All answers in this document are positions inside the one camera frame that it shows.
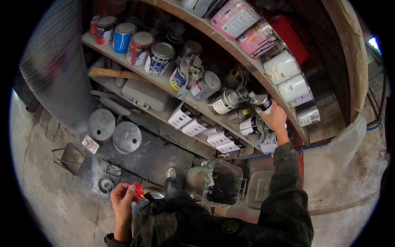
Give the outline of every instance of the hand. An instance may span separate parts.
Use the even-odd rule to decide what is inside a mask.
[[[111,192],[111,201],[115,212],[114,239],[128,243],[132,239],[132,202],[140,204],[141,197],[137,197],[136,186],[120,183]]]

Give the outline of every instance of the blue paint can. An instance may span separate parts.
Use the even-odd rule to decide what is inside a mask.
[[[115,53],[127,53],[130,39],[137,30],[133,23],[125,22],[115,27],[113,50]]]

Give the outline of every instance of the shelf board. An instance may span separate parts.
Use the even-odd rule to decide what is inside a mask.
[[[293,126],[295,127],[296,131],[300,135],[302,141],[306,146],[310,144],[309,137],[307,134],[307,130],[304,127],[299,125],[299,122],[296,118],[296,112],[293,107],[291,107],[288,103],[284,101],[282,96],[280,95],[278,88],[276,85],[271,83],[264,72],[261,59],[253,59],[248,56],[238,45],[235,41],[231,41],[227,39],[223,34],[219,33],[215,28],[211,26],[209,20],[204,18],[199,18],[194,14],[184,10],[178,5],[179,1],[176,0],[143,0],[146,3],[159,7],[178,18],[188,22],[192,26],[196,27],[204,34],[209,36],[219,45],[221,45],[224,49],[226,49],[230,54],[232,54],[244,67],[246,67],[258,81],[266,88],[269,94],[277,101],[279,106],[284,108],[287,116]]]

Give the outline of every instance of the jacket sleeve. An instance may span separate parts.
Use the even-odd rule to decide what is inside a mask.
[[[311,246],[314,231],[307,210],[307,194],[302,189],[298,153],[292,143],[276,148],[275,172],[270,195],[261,205],[258,225],[274,229],[277,241],[286,246]]]

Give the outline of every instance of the white sneaker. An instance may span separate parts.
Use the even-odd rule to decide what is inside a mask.
[[[166,172],[166,176],[167,177],[173,177],[175,178],[176,172],[175,169],[173,167],[170,167],[167,172]]]

